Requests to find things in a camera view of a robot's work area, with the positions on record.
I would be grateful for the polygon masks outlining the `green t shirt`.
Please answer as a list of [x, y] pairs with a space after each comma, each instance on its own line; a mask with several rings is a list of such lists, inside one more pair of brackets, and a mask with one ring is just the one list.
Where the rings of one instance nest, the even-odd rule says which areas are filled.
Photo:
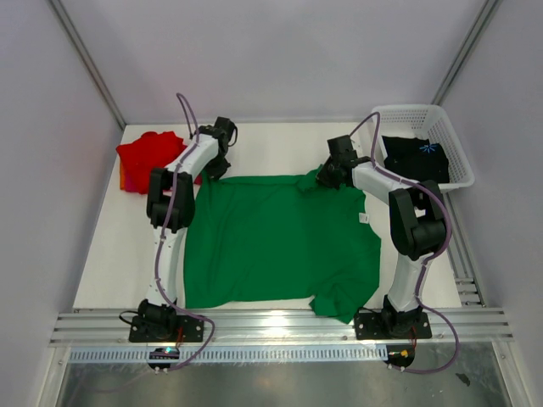
[[378, 290], [381, 240], [364, 192], [324, 187], [316, 172], [204, 176], [182, 266], [185, 304], [306, 298], [347, 323]]

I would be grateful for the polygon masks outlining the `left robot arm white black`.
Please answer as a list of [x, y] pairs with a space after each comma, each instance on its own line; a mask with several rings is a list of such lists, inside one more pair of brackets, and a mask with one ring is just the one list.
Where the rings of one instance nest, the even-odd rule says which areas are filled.
[[161, 341], [176, 335], [176, 276], [182, 239], [195, 216], [194, 181], [204, 170], [213, 179], [226, 174], [226, 155], [237, 137], [234, 122], [219, 117], [213, 125], [200, 126], [166, 167], [151, 171], [146, 213], [154, 228], [154, 275], [138, 306], [134, 332], [150, 333]]

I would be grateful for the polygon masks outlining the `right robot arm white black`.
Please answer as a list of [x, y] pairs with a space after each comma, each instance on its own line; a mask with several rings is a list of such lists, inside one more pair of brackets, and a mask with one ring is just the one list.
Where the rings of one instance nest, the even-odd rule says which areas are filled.
[[398, 258], [391, 288], [375, 317], [383, 337], [408, 338], [426, 316], [421, 294], [428, 268], [451, 238], [439, 186], [402, 179], [374, 159], [358, 156], [347, 135], [329, 139], [327, 146], [328, 158], [316, 176], [320, 184], [353, 187], [389, 207], [390, 236]]

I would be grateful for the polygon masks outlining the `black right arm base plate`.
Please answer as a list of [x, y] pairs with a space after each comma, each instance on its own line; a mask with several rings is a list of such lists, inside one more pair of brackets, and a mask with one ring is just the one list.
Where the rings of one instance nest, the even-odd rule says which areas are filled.
[[354, 316], [358, 340], [430, 339], [433, 337], [428, 315], [421, 307], [407, 312], [359, 309]]

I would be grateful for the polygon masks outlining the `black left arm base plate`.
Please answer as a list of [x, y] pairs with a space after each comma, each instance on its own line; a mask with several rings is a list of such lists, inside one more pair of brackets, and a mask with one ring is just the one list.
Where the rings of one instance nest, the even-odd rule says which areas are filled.
[[128, 341], [130, 343], [202, 343], [204, 323], [193, 317], [177, 315], [169, 321], [152, 321], [134, 316]]

